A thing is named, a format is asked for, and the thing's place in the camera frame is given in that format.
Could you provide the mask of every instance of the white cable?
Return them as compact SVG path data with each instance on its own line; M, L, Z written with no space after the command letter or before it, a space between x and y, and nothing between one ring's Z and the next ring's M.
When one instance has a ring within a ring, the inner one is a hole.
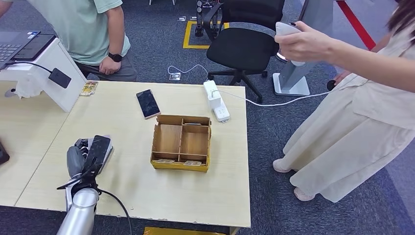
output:
M237 96L237 95L232 94L232 93L229 93L229 92L224 92L224 91L220 91L220 90L215 90L215 91L212 91L212 94L213 94L214 92L222 92L222 93L230 94L230 95L235 96L235 97L238 97L238 98L240 98L240 99L244 99L244 100L246 100L247 102L249 102L249 103L251 103L251 104L254 104L254 105L256 105L256 106L259 106L259 107L272 107L272 106L282 106L282 105L290 104L290 103L295 102L295 101L300 100L300 99L305 99L305 98L310 98L310 97L315 97L315 96L325 95L325 94L331 93L332 91L325 92L325 93L321 93L321 94L313 94L313 95L309 95L309 96L300 97L300 98L293 99L293 100L291 100L291 101L288 101L288 102L286 102L286 103L282 103L282 104L257 104L257 103L255 103L255 102L253 102L253 101L251 101L251 100L245 99L245 98L243 98L243 97Z
M193 70L195 67L197 67L197 66L202 67L202 68L205 70L206 74L209 74L209 72L205 69L205 67L203 67L203 66L201 66L201 65L195 65L195 66L193 66L191 69L187 70L186 72L183 72L183 71L181 71L180 69L178 69L178 68L174 67L173 65L170 65L170 66L167 68L167 72L168 72L168 74L172 75L172 73L170 73L170 68L175 68L177 71L180 71L180 72L182 72L182 73L188 73L188 72L192 71L192 70Z
M254 104L254 105L256 105L256 106L259 106L259 107L273 107L273 106L282 106L282 105L290 104L290 103L295 102L295 101L300 100L300 99L306 99L306 98L311 98L311 97L316 97L316 96L321 96L321 95L325 95L325 94L332 93L332 92L334 92L334 91L337 91L337 90L339 90L339 89L341 89L341 88L346 87L346 85L347 85L347 84L349 84L349 83L350 83L351 81L353 81L353 80L354 80L354 79L351 79L351 80L349 80L346 84L342 85L341 87L339 87L339 88L337 88L337 89L333 89L333 90L331 90L331 91L329 91L329 92L325 92L325 93L321 93L321 94L312 94L312 95L308 95L308 96L303 96L303 97L300 97L300 98L297 98L297 99L293 99L293 100L291 100L291 101L288 101L288 102L286 102L286 103L282 103L282 104L257 104L257 103L255 103L255 102L253 102L253 101L249 100L249 99L245 99L245 98L240 97L240 96L238 96L238 95L235 95L235 94L232 94L232 93L229 93L229 92L220 91L220 90L214 90L214 91L212 91L212 97L213 97L213 93L214 93L214 92L223 92L223 93L226 93L226 94L230 94L230 95L232 95L232 96L235 96L235 97L237 97L237 98L244 99L244 100L246 100L247 102L249 102L249 103L251 103L251 104Z

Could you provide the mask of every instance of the green t-shirt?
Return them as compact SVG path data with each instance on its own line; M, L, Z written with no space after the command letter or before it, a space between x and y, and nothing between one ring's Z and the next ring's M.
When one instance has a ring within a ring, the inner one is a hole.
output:
M27 1L52 25L74 61L96 66L108 55L110 40L105 12L120 6L122 0ZM122 56L130 46L125 36Z

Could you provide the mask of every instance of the smartphone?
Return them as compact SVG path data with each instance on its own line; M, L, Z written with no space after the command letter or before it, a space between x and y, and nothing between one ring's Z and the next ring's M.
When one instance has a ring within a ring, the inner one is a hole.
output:
M111 143L111 140L104 136L95 136L92 141L92 145L88 151L88 156L85 159L84 168L82 169L82 173L85 173L92 164L93 159L95 158L94 163L94 170L96 173L101 171L101 167L104 164L105 157L107 155L108 147Z
M144 119L155 117L161 113L151 90L137 93L137 99L144 114Z

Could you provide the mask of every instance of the man's hand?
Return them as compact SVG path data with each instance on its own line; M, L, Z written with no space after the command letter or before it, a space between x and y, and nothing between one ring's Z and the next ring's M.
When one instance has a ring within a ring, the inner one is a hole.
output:
M118 72L121 68L121 62L115 62L110 57L105 57L99 65L99 72L105 75L110 75Z

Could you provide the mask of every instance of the laptop keyboard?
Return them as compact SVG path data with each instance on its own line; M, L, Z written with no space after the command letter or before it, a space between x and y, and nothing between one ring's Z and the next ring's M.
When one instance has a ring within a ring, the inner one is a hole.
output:
M9 59L15 51L17 51L22 45L15 44L0 44L0 62L4 62Z

